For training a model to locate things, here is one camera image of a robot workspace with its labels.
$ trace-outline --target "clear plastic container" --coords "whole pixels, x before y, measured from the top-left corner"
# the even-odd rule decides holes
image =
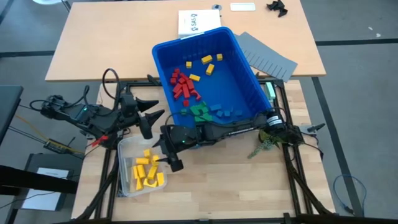
[[[144,188],[142,190],[136,191],[136,179],[131,179],[131,167],[136,165],[136,158],[144,157],[145,149],[150,149],[152,155],[162,157],[160,146],[152,148],[152,146],[159,140],[159,134],[153,133],[153,136],[154,137],[152,139],[144,139],[141,134],[137,134],[133,135],[133,137],[123,139],[118,144],[121,187],[123,194],[127,197],[135,197],[137,195],[160,190],[167,184],[165,164],[163,162],[160,162],[157,168],[157,172],[163,172],[163,185],[157,187],[148,187],[143,185]],[[144,167],[146,174],[148,174],[151,165],[144,165]]]

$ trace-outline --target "white box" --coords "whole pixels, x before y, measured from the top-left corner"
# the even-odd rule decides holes
[[[178,12],[178,37],[187,37],[221,27],[220,11],[181,10]]]

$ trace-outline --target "yellow foam block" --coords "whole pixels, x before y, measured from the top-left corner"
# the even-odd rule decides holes
[[[149,164],[149,159],[147,159],[147,158],[136,158],[136,163],[137,164],[148,165]]]
[[[214,70],[214,65],[213,64],[209,64],[209,66],[206,69],[206,74],[207,75],[211,75],[213,73]]]
[[[141,180],[137,179],[136,190],[142,190],[144,186],[142,186]]]
[[[164,185],[164,175],[163,175],[163,173],[162,172],[157,173],[156,177],[157,177],[157,183],[159,184],[159,186]]]
[[[155,175],[156,175],[156,171],[157,171],[157,166],[152,166],[148,172],[148,176],[147,178],[149,180],[153,180],[155,179]]]
[[[148,158],[148,159],[150,158],[150,149],[145,149],[144,150],[144,157]]]
[[[194,75],[194,74],[189,75],[189,78],[196,82],[199,82],[199,80],[200,80],[200,77],[197,75]]]
[[[131,179],[139,179],[137,166],[133,166],[131,168],[132,168]]]
[[[223,60],[223,54],[217,54],[217,61]]]
[[[144,169],[144,165],[138,165],[137,166],[137,170],[138,170],[138,176],[139,178],[144,178],[145,175],[145,169]]]
[[[185,66],[187,68],[192,68],[192,62],[185,62]]]
[[[211,55],[207,55],[206,57],[201,58],[201,63],[202,64],[207,64],[213,60],[213,57]]]
[[[157,180],[153,184],[148,183],[148,178],[145,178],[144,180],[144,185],[148,187],[156,187],[157,186]]]
[[[152,156],[152,166],[157,166],[157,165],[159,165],[159,162],[156,162],[156,160],[158,160],[158,159],[159,159],[159,156],[158,156],[158,155]]]

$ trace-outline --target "wooden workbench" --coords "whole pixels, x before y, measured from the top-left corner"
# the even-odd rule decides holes
[[[115,84],[108,85],[111,92],[115,91],[115,87]],[[310,124],[300,82],[289,81],[285,89],[294,124]],[[153,132],[159,131],[170,114],[163,89],[136,87],[132,93],[143,100],[160,101],[148,111],[165,110],[165,114],[152,127]],[[113,105],[113,100],[104,94],[102,87],[97,103],[108,107]],[[134,127],[132,133],[140,132]],[[305,141],[316,145],[311,137],[305,136]],[[176,173],[171,173],[169,169],[168,184],[162,190],[133,198],[116,198],[113,220],[269,218],[281,217],[284,212],[294,215],[282,151],[275,147],[247,159],[258,144],[257,131],[252,131],[214,146],[181,152],[178,156],[185,168]],[[334,211],[319,152],[305,145],[299,149],[308,186],[327,209]],[[72,218],[79,216],[93,199],[100,182],[103,159],[103,148],[85,158]],[[300,190],[298,194],[304,210]],[[106,208],[107,200],[104,200],[103,210]]]
[[[233,12],[232,2],[254,2],[255,11]],[[121,79],[158,77],[152,48],[178,38],[178,11],[222,6],[221,24],[235,34],[248,32],[270,48],[297,62],[293,77],[326,75],[298,0],[284,0],[289,13],[278,18],[272,0],[195,0],[75,2],[69,13],[47,81],[100,80],[114,68]]]

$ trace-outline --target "blue plastic bin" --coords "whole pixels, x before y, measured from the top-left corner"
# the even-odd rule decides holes
[[[201,77],[199,82],[194,81],[201,101],[191,96],[187,110],[205,101],[208,107],[221,104],[222,111],[242,111],[240,116],[232,112],[230,117],[221,118],[216,116],[217,111],[210,112],[216,123],[226,124],[252,118],[258,112],[271,108],[233,33],[227,27],[157,44],[152,49],[152,54],[172,113],[185,108],[183,95],[174,100],[174,86],[170,84],[170,78],[175,68],[179,68],[188,77],[190,74]],[[223,60],[217,61],[216,54],[223,54]],[[213,57],[210,63],[215,65],[211,76],[206,75],[208,64],[201,63],[201,58],[207,55]],[[192,62],[192,68],[185,67],[186,61]],[[176,114],[173,119],[177,125],[193,127],[195,124],[190,115]]]

